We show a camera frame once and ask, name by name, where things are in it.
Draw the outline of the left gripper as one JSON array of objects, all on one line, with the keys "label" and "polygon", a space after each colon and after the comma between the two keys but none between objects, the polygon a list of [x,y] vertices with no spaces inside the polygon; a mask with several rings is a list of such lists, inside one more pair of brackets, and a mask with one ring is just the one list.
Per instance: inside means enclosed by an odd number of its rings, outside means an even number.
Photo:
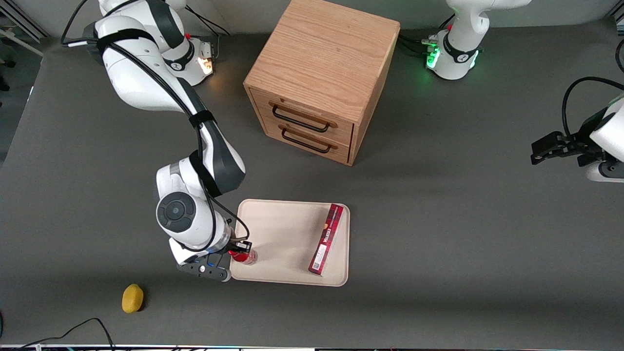
[{"label": "left gripper", "polygon": [[597,130],[604,120],[607,109],[603,108],[587,118],[577,133],[570,136],[554,131],[540,138],[532,144],[531,163],[536,166],[550,158],[572,157],[577,155],[579,167],[585,167],[594,162],[611,161],[611,157],[602,147],[590,138],[590,134]]}]

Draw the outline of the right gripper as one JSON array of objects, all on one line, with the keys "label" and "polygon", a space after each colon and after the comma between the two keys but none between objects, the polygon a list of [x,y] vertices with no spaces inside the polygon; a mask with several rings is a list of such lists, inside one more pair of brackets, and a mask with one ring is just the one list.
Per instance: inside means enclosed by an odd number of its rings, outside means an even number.
[{"label": "right gripper", "polygon": [[[229,237],[170,237],[169,245],[174,260],[178,265],[189,264],[199,258],[205,258],[212,254],[221,254],[230,242]],[[235,242],[236,253],[249,254],[252,250],[252,242]]]}]

